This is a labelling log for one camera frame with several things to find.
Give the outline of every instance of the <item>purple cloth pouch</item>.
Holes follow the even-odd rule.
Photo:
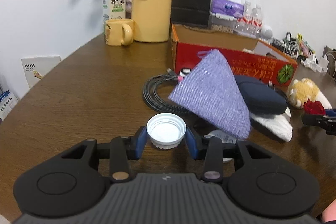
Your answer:
[[[248,108],[219,50],[211,50],[169,99],[238,139],[246,139],[251,131]]]

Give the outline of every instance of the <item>black braided cable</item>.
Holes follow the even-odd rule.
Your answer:
[[[165,82],[172,82],[177,85],[179,79],[175,75],[157,75],[146,81],[142,89],[142,98],[146,105],[157,112],[167,112],[175,114],[187,114],[189,111],[179,105],[169,104],[158,94],[159,85]]]

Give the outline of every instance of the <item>blue gripper pad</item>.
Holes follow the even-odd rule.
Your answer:
[[[185,142],[187,144],[189,153],[191,157],[196,160],[198,157],[198,149],[196,146],[196,139],[195,136],[191,133],[190,129],[187,128],[185,132]]]
[[[141,158],[143,149],[145,148],[145,145],[147,143],[147,130],[146,127],[143,127],[142,131],[140,132],[138,136],[138,140],[136,143],[136,148],[135,148],[135,155],[137,159]]]
[[[336,116],[336,109],[326,109],[325,110],[325,113],[328,115],[328,116],[331,116],[331,117],[335,117]]]

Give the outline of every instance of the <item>cable connector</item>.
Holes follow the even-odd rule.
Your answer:
[[[173,70],[170,69],[170,68],[167,69],[167,72],[168,72],[168,74],[171,75],[171,76],[178,76],[178,75],[175,73],[175,71],[173,71]]]

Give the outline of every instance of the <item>yellow thermos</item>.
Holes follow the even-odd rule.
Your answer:
[[[134,40],[163,42],[169,38],[171,0],[133,0]]]

